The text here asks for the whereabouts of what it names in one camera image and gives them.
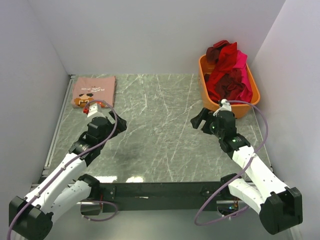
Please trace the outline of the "pink t shirt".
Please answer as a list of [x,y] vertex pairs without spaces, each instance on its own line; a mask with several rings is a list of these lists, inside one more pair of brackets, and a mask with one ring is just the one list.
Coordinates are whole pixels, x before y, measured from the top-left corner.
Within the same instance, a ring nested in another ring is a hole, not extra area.
[[93,100],[102,100],[112,107],[115,101],[116,77],[78,77],[72,90],[73,108],[84,108]]

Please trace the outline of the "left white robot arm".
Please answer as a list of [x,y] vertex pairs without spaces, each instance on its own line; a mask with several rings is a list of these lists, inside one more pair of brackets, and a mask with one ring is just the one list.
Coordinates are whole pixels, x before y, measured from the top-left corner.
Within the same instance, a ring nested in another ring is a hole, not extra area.
[[94,117],[78,140],[74,142],[58,167],[25,197],[14,197],[9,203],[9,230],[28,240],[43,240],[53,224],[71,207],[81,201],[104,204],[100,181],[81,174],[97,158],[106,141],[124,132],[127,122],[112,115]]

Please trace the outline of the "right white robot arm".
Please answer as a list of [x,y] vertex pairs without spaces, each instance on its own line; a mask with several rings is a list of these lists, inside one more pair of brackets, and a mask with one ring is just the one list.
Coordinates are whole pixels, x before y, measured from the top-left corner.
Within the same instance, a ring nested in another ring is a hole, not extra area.
[[296,187],[278,179],[262,162],[250,142],[237,132],[236,118],[230,108],[212,112],[203,108],[191,119],[194,129],[204,121],[202,131],[218,138],[220,148],[241,167],[241,172],[224,182],[200,207],[201,213],[219,193],[230,200],[242,200],[258,215],[264,229],[275,235],[303,222],[303,197]]

